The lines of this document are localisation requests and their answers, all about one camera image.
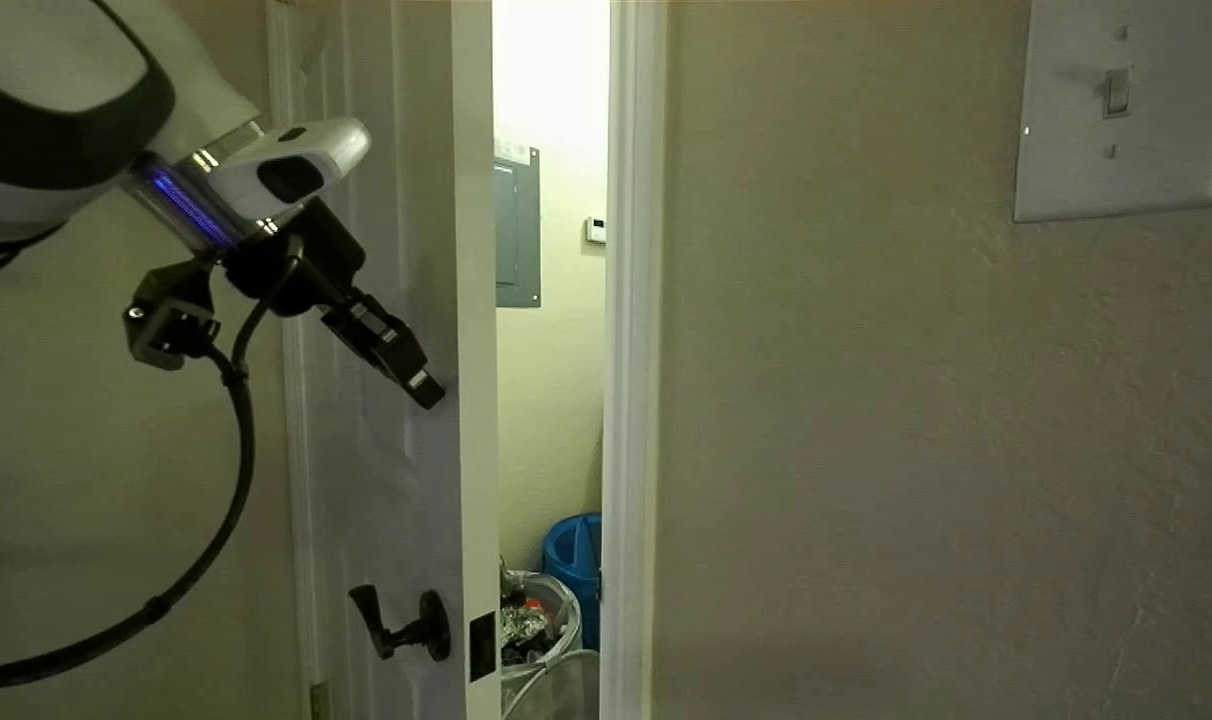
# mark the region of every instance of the wall-mounted box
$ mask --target wall-mounted box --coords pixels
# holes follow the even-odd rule
[[[539,308],[539,154],[501,146],[497,197],[497,308]]]
[[[1212,205],[1212,0],[1033,0],[1017,222]]]

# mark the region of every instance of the beige wall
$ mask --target beige wall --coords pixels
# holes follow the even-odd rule
[[[261,4],[182,4],[265,102]],[[127,360],[121,308],[183,248],[121,191],[0,273],[0,659],[82,639],[155,596],[233,494],[233,412],[213,370]],[[226,291],[221,319],[245,306]],[[245,527],[161,629],[71,676],[0,691],[0,720],[300,718],[279,352],[251,352],[261,473]]]
[[[1212,212],[1014,223],[1025,24],[671,4],[661,720],[1212,718]]]
[[[497,0],[497,138],[539,149],[539,308],[497,311],[506,564],[538,570],[539,538],[600,509],[604,252],[604,0]]]

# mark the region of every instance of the light switch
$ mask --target light switch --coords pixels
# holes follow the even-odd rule
[[[1033,0],[1017,222],[1212,205],[1212,0]]]

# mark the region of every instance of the black cable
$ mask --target black cable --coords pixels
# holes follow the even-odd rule
[[[258,429],[251,429],[251,394],[250,394],[245,355],[250,355],[251,333],[261,329],[261,318],[267,311],[274,298],[293,282],[300,259],[306,258],[293,258],[287,269],[279,273],[277,289],[258,301],[258,308],[250,311],[250,319],[238,333],[233,355],[226,355],[213,343],[203,349],[203,355],[221,370],[221,379],[226,379],[226,389],[233,398],[233,409],[238,409],[238,433],[239,433],[238,494],[233,494],[233,506],[228,506],[221,527],[203,543],[203,551],[161,596],[154,596],[139,611],[108,626],[105,631],[93,631],[93,637],[86,637],[77,645],[64,645],[55,652],[40,652],[40,655],[0,664],[0,690],[38,684],[38,680],[71,672],[71,670],[93,664],[93,659],[108,655],[112,648],[127,645],[143,629],[161,626],[203,581],[203,572],[215,564],[215,556],[228,549],[228,539],[239,527],[239,516],[250,509],[251,465],[258,465]]]

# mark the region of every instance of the door frame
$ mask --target door frame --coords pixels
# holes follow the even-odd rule
[[[267,84],[277,122],[287,122],[293,75],[287,69],[287,24],[279,9],[295,0],[267,4]],[[651,718],[651,621],[656,621],[656,482],[661,482],[661,259],[664,259],[664,130],[670,130],[670,0],[607,0],[612,39],[607,39],[607,370],[604,370],[604,609],[600,609],[600,714],[649,720]],[[477,27],[457,24],[457,63],[466,72],[486,72],[477,59]],[[459,258],[459,284],[494,282],[494,258]],[[459,329],[494,341],[494,329],[477,329],[477,318],[494,308],[469,308],[494,301],[494,289],[459,289]],[[295,336],[284,333],[284,355],[295,355]],[[477,343],[469,343],[466,364],[486,364]],[[488,429],[469,424],[466,444],[497,442],[497,412]],[[287,450],[293,467],[306,465],[310,444]],[[293,498],[306,498],[310,475],[287,473]],[[295,549],[295,606],[300,606],[300,672],[316,680],[319,637],[313,629],[313,516],[293,509],[293,549]]]

